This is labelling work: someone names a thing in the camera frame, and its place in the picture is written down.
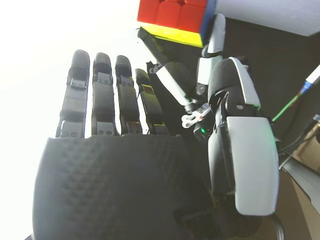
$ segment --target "rubik's cube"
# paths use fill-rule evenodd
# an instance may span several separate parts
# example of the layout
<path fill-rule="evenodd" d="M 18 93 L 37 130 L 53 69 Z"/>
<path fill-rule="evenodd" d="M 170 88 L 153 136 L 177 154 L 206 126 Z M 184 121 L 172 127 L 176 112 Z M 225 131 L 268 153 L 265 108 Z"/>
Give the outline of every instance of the rubik's cube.
<path fill-rule="evenodd" d="M 217 0 L 140 0 L 137 20 L 157 38 L 202 48 Z"/>

